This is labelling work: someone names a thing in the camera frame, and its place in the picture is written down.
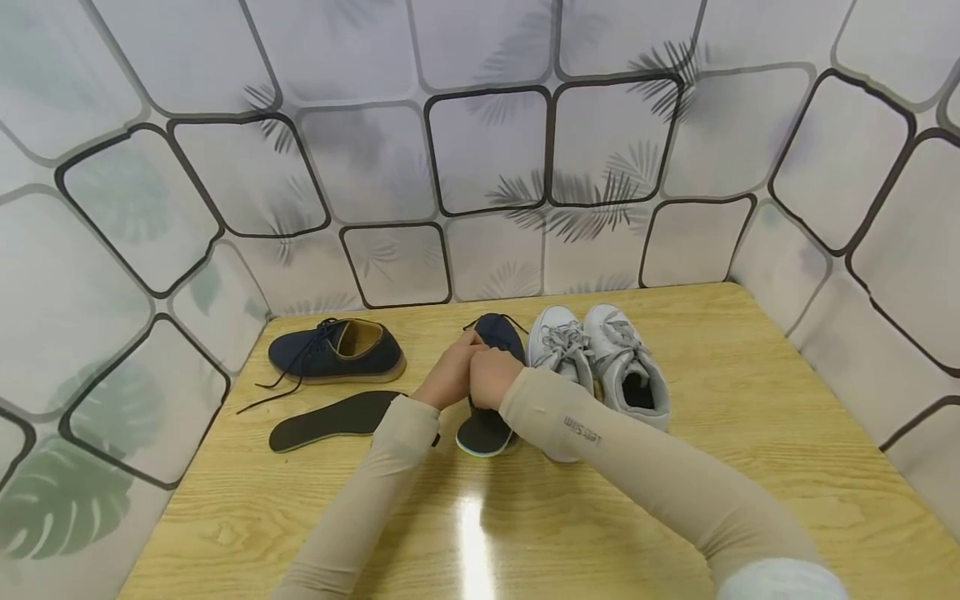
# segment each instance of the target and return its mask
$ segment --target black insole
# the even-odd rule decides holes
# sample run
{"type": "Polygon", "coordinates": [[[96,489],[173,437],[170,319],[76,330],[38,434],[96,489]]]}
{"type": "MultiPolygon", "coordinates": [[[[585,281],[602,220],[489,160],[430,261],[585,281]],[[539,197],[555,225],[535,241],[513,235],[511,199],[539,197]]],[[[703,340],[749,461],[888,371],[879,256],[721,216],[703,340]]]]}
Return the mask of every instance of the black insole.
{"type": "Polygon", "coordinates": [[[632,372],[623,378],[623,398],[627,401],[627,406],[647,410],[657,408],[654,404],[654,394],[650,390],[650,382],[643,385],[643,377],[639,373],[632,372]]]}
{"type": "Polygon", "coordinates": [[[509,445],[513,435],[499,413],[477,409],[457,430],[457,445],[475,456],[495,456],[509,445]]]}
{"type": "Polygon", "coordinates": [[[289,452],[332,436],[369,436],[400,392],[375,390],[281,421],[270,434],[273,452],[289,452]]]}

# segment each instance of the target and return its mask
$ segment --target wooden table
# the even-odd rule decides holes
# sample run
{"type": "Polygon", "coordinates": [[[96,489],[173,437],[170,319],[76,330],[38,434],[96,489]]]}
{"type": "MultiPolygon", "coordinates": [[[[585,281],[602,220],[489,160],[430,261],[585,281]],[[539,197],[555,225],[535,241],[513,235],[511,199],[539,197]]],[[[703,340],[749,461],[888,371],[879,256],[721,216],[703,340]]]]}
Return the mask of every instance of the wooden table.
{"type": "MultiPolygon", "coordinates": [[[[627,313],[670,385],[670,432],[740,469],[812,531],[853,598],[947,598],[960,547],[806,362],[732,283],[385,309],[409,366],[383,386],[413,391],[461,326],[503,312],[524,326],[564,303],[627,313]]],[[[367,451],[329,439],[274,454],[274,425],[369,386],[311,386],[236,411],[268,392],[266,350],[320,318],[271,322],[137,563],[123,598],[266,598],[367,451]]],[[[528,444],[479,459],[454,442],[465,402],[396,508],[356,597],[708,598],[703,560],[586,465],[528,444]]]]}

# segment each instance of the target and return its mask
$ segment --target shoelace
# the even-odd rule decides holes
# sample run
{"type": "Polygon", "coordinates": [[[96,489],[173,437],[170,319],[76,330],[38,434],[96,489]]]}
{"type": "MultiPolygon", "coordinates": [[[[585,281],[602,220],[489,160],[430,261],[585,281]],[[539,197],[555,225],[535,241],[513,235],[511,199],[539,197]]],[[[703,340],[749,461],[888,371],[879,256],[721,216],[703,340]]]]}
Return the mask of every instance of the shoelace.
{"type": "MultiPolygon", "coordinates": [[[[514,324],[514,326],[515,326],[517,329],[519,329],[520,331],[522,331],[523,333],[526,333],[527,335],[530,334],[529,331],[527,331],[526,329],[523,328],[523,325],[521,325],[521,324],[517,323],[516,321],[514,321],[514,318],[511,317],[510,315],[505,315],[505,314],[503,314],[503,313],[498,313],[497,316],[500,317],[501,319],[506,319],[506,320],[509,321],[510,323],[514,324]]],[[[476,325],[476,323],[477,323],[478,321],[480,321],[480,317],[477,317],[477,318],[474,319],[473,321],[471,321],[471,322],[469,322],[468,324],[464,325],[464,331],[467,331],[468,329],[470,329],[471,327],[473,327],[474,325],[476,325]]],[[[500,337],[497,337],[497,336],[495,336],[495,335],[489,335],[489,336],[487,336],[487,339],[485,340],[485,342],[493,342],[493,345],[494,345],[495,347],[497,347],[497,348],[500,348],[501,350],[507,349],[507,347],[510,345],[509,342],[507,342],[506,340],[504,340],[504,339],[502,339],[502,338],[500,338],[500,337]]]]}
{"type": "MultiPolygon", "coordinates": [[[[303,345],[303,348],[301,348],[300,351],[297,352],[297,355],[294,356],[293,360],[290,361],[290,364],[287,365],[287,368],[280,374],[280,377],[278,377],[276,381],[270,385],[257,383],[256,387],[263,388],[264,390],[272,390],[273,388],[278,386],[280,382],[283,381],[283,378],[287,376],[287,373],[289,373],[290,370],[294,368],[294,365],[297,364],[297,361],[301,360],[301,358],[305,359],[312,352],[314,352],[315,350],[321,347],[321,344],[329,337],[332,331],[332,328],[330,326],[336,322],[337,322],[337,319],[334,319],[332,317],[330,319],[324,319],[323,321],[321,321],[321,323],[317,325],[317,330],[314,332],[313,336],[307,341],[306,344],[303,345]]],[[[299,390],[300,385],[302,385],[302,383],[303,383],[303,369],[300,370],[300,377],[297,379],[297,385],[294,387],[293,390],[289,390],[282,394],[277,394],[276,396],[270,396],[270,397],[263,398],[262,400],[258,400],[253,404],[250,404],[238,410],[237,415],[239,415],[240,413],[249,411],[254,406],[259,406],[260,404],[270,402],[271,400],[276,400],[282,397],[289,396],[290,394],[293,394],[294,392],[299,390]]]]}
{"type": "Polygon", "coordinates": [[[538,358],[531,367],[539,367],[554,355],[560,356],[557,359],[558,365],[572,358],[577,352],[582,352],[584,356],[593,355],[593,350],[588,349],[590,338],[576,321],[552,327],[543,325],[540,331],[540,342],[549,348],[550,352],[538,358]]]}
{"type": "Polygon", "coordinates": [[[626,354],[630,354],[632,359],[636,360],[639,360],[641,356],[649,357],[652,354],[650,349],[636,338],[634,329],[630,324],[626,321],[612,321],[614,316],[616,316],[616,311],[607,315],[607,318],[603,321],[603,328],[610,341],[620,346],[620,350],[611,352],[597,361],[596,368],[597,372],[600,373],[606,372],[607,367],[613,361],[626,354]]]}

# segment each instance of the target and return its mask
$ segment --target navy blue shoe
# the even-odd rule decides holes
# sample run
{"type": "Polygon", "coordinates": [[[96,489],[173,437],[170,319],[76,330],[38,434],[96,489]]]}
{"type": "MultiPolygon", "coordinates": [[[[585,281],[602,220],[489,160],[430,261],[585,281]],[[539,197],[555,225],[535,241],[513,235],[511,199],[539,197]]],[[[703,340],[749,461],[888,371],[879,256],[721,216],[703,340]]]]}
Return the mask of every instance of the navy blue shoe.
{"type": "MultiPolygon", "coordinates": [[[[527,365],[523,342],[514,325],[524,333],[526,329],[511,317],[488,313],[464,327],[464,330],[471,325],[484,344],[491,348],[506,350],[524,367],[527,365]]],[[[473,404],[472,397],[468,396],[467,400],[470,404],[470,417],[457,431],[457,445],[462,450],[474,456],[496,456],[516,441],[514,431],[498,412],[477,408],[473,404]]]]}
{"type": "Polygon", "coordinates": [[[403,375],[406,358],[394,334],[387,327],[362,319],[325,319],[316,329],[287,333],[273,340],[267,356],[280,377],[271,385],[256,384],[272,390],[284,379],[297,382],[294,389],[254,402],[254,406],[296,392],[307,383],[385,383],[403,375]]]}

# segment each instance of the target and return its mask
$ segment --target shoe tongue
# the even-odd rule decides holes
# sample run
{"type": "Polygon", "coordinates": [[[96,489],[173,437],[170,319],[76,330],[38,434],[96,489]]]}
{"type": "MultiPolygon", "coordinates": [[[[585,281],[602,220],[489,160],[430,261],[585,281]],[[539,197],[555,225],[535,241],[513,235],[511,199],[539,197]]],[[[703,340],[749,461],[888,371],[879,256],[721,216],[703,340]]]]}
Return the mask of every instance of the shoe tongue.
{"type": "Polygon", "coordinates": [[[577,375],[577,366],[574,365],[573,361],[571,360],[564,360],[562,363],[560,363],[557,373],[574,383],[580,382],[580,377],[577,375]]]}
{"type": "Polygon", "coordinates": [[[647,371],[647,368],[644,367],[639,360],[630,354],[626,354],[616,359],[618,363],[623,365],[623,376],[626,377],[630,373],[636,373],[640,376],[640,385],[646,387],[650,384],[650,372],[647,371]]]}
{"type": "Polygon", "coordinates": [[[327,328],[326,339],[330,341],[330,345],[333,346],[338,352],[340,351],[340,343],[344,339],[344,334],[347,333],[347,329],[350,327],[350,321],[338,321],[337,323],[331,324],[327,328]]]}

